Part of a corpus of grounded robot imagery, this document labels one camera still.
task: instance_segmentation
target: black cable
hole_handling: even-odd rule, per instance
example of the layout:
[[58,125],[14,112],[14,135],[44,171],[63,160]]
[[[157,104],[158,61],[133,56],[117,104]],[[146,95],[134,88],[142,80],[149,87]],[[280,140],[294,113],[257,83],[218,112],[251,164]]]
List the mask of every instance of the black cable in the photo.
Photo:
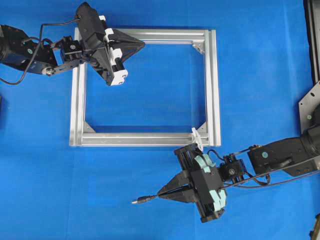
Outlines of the black cable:
[[314,172],[310,172],[308,174],[302,175],[302,176],[298,176],[289,180],[285,180],[285,181],[280,181],[280,182],[276,182],[276,183],[272,183],[272,184],[267,184],[267,185],[261,185],[261,186],[239,186],[239,185],[235,185],[234,187],[237,188],[242,188],[242,189],[261,189],[261,188],[267,188],[267,187],[274,187],[274,186],[279,186],[282,184],[286,184],[286,183],[290,183],[299,179],[303,179],[306,177],[310,177],[316,174],[320,174],[320,171],[314,171]]
[[242,154],[242,153],[244,153],[244,152],[247,152],[247,151],[249,151],[249,150],[250,150],[250,148],[246,148],[245,150],[234,152],[233,155],[236,156],[236,155]]
[[48,44],[53,44],[53,42],[49,38],[44,38],[42,42],[47,42]]
[[67,22],[64,22],[64,23],[43,23],[43,24],[41,25],[41,27],[40,27],[39,39],[36,39],[36,37],[30,37],[30,39],[36,39],[36,40],[38,40],[39,42],[38,42],[38,44],[36,45],[35,50],[34,50],[34,52],[33,52],[33,55],[32,55],[32,57],[31,57],[28,65],[26,66],[26,68],[25,68],[22,76],[20,77],[20,79],[19,79],[18,81],[16,81],[16,82],[9,82],[9,81],[6,81],[6,80],[0,78],[0,81],[4,82],[5,84],[12,85],[12,86],[13,86],[13,85],[18,85],[18,84],[20,84],[20,83],[23,81],[23,79],[25,78],[25,76],[26,76],[26,74],[27,74],[28,69],[30,68],[31,64],[33,63],[33,61],[34,61],[34,59],[35,59],[35,57],[36,57],[36,55],[37,55],[37,53],[38,53],[38,51],[39,51],[40,46],[42,45],[42,42],[43,42],[44,40],[47,41],[47,38],[45,38],[44,40],[42,40],[42,33],[43,33],[44,26],[64,26],[64,25],[68,25],[68,24],[74,23],[74,22],[76,22],[76,21],[78,21],[78,20],[79,20],[78,18],[75,18],[75,19],[73,19],[73,20],[71,20],[71,21],[67,21]]
[[219,153],[217,153],[217,151],[216,151],[216,150],[214,150],[214,149],[210,149],[209,151],[207,151],[207,153],[206,153],[206,154],[208,154],[208,155],[209,155],[209,153],[210,153],[210,152],[213,152],[213,153],[217,156],[217,158],[218,158],[218,159],[220,159],[220,160],[222,160],[222,161],[225,161],[222,157],[220,157]]
[[[249,173],[249,172],[245,172],[245,174],[246,175],[248,175],[249,176],[249,178],[252,178],[253,176]],[[264,182],[264,181],[259,181],[258,179],[253,179],[253,181],[255,181],[257,184],[259,184],[260,186],[265,186],[265,185],[268,185],[269,183],[270,183],[270,181],[271,181],[271,177],[270,177],[270,175],[268,174],[268,175],[266,175],[265,176],[265,179],[266,179],[266,182]]]
[[31,40],[36,40],[36,41],[38,41],[38,42],[40,42],[40,39],[39,38],[37,38],[37,37],[35,37],[35,36],[31,36],[31,37],[28,37],[28,38],[26,38],[26,39],[23,39],[22,41],[21,41],[21,43],[26,43],[26,42],[28,42],[28,41],[31,41]]
[[245,180],[242,180],[242,181],[239,181],[239,182],[236,182],[236,183],[233,183],[233,184],[224,186],[224,187],[222,187],[221,189],[226,189],[226,188],[229,188],[229,187],[234,187],[234,186],[237,186],[237,185],[240,185],[240,184],[244,184],[244,183],[247,183],[247,182],[250,181],[250,180],[263,177],[263,176],[268,175],[268,174],[270,174],[270,173],[274,173],[274,172],[278,172],[278,171],[281,171],[281,170],[293,168],[293,167],[296,167],[296,166],[298,166],[298,165],[307,163],[307,162],[312,161],[312,160],[314,160],[314,158],[310,158],[310,159],[307,159],[307,160],[304,160],[304,161],[301,161],[301,162],[298,162],[298,163],[295,163],[295,164],[292,164],[292,165],[287,165],[287,166],[284,166],[284,167],[281,167],[281,168],[278,168],[278,169],[274,169],[274,170],[271,170],[271,171],[267,171],[267,172],[265,172],[265,173],[258,174],[258,175],[256,175],[256,176],[250,177],[250,178],[248,178],[248,179],[245,179]]

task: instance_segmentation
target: blue cloth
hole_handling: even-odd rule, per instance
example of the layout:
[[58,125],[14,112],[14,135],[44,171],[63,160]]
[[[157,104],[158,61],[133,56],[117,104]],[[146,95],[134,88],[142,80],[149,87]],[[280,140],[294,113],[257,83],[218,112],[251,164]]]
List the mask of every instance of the blue cloth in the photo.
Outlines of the blue cloth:
[[[0,24],[37,37],[41,23],[72,19],[80,3],[1,1]],[[90,4],[110,27],[216,29],[219,153],[299,134],[297,102],[312,87],[302,0]],[[73,34],[71,25],[44,31],[52,40]],[[198,127],[205,120],[202,61],[190,46],[147,46],[125,63],[129,76],[119,87],[105,86],[89,69],[86,120],[97,131]],[[21,75],[3,65],[0,73],[8,81]],[[319,176],[273,188],[228,189],[224,215],[205,224],[194,204],[155,199],[131,205],[180,171],[174,148],[69,147],[71,85],[71,71],[50,78],[28,74],[14,87],[0,84],[2,239],[309,239],[320,212]],[[271,177],[288,178],[283,172]]]

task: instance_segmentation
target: aluminum frame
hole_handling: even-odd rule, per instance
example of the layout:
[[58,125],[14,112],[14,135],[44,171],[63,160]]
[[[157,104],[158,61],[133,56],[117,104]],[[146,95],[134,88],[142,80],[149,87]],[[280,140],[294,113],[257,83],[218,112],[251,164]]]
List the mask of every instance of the aluminum frame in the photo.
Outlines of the aluminum frame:
[[[221,145],[220,99],[217,44],[215,30],[195,29],[119,29],[144,41],[158,45],[192,45],[204,55],[206,122],[198,129],[200,139],[192,133],[97,133],[86,122],[87,63],[72,72],[70,146],[83,147],[163,147],[202,142],[203,146]],[[80,40],[75,29],[75,40]]]

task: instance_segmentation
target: bolt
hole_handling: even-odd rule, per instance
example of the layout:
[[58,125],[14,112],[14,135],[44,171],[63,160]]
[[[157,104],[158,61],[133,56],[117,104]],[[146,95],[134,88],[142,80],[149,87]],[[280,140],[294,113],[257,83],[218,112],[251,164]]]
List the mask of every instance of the bolt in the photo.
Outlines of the bolt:
[[269,156],[269,155],[268,155],[268,153],[267,153],[266,151],[264,151],[264,152],[262,153],[262,157],[263,157],[264,159],[266,159],[268,156]]
[[54,73],[54,70],[52,68],[48,68],[45,72],[48,76],[51,76]]
[[235,175],[236,173],[236,171],[233,168],[230,168],[228,172],[230,175]]

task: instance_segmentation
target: audio jack plug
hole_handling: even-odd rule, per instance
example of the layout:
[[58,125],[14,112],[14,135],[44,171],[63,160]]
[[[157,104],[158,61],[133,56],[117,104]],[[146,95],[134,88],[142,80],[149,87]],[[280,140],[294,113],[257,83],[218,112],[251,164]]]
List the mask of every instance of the audio jack plug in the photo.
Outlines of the audio jack plug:
[[131,203],[132,204],[144,204],[152,199],[155,199],[158,197],[157,195],[152,195],[152,196],[141,196],[138,197],[136,200],[133,200]]

